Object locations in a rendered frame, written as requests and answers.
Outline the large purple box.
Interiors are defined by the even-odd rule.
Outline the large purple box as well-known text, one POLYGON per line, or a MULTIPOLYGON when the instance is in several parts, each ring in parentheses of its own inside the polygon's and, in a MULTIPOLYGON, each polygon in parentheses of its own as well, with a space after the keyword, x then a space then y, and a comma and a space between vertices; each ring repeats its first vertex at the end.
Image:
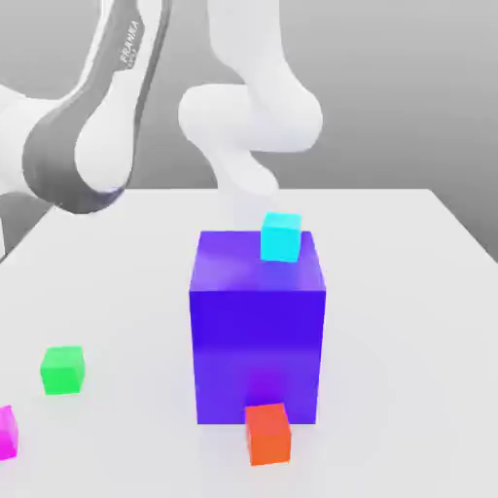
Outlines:
POLYGON ((202 231, 189 299, 198 423, 278 403, 291 423, 315 422, 326 286, 310 232, 282 263, 261 260, 256 231, 202 231))

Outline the small magenta cube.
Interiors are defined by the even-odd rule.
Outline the small magenta cube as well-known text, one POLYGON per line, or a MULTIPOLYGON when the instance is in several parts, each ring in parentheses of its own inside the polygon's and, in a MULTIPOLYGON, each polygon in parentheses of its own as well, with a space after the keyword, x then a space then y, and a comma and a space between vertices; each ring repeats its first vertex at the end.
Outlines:
POLYGON ((0 408, 0 461, 18 454, 18 425, 11 406, 0 408))

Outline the small green cube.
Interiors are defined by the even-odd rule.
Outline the small green cube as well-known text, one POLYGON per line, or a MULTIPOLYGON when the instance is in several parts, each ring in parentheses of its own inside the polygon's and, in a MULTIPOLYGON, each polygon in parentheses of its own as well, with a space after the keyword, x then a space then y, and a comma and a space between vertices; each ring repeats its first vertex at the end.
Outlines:
POLYGON ((40 374, 46 395, 80 393, 86 375, 83 347, 49 347, 45 352, 40 374))

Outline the small cyan cube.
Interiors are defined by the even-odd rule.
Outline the small cyan cube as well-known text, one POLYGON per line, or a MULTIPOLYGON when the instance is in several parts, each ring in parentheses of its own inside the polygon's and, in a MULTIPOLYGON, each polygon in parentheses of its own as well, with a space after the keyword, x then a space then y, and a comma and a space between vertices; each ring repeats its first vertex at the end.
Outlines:
POLYGON ((261 228, 260 256, 263 261, 295 263, 302 241, 302 216, 268 212, 261 228))

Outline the small orange cube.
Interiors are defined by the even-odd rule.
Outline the small orange cube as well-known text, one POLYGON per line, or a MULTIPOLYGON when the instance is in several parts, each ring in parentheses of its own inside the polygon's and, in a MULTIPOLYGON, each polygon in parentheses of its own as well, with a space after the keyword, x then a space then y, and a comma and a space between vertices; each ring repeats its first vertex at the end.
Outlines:
POLYGON ((244 415, 250 465, 289 462, 292 431, 284 404, 249 406, 244 415))

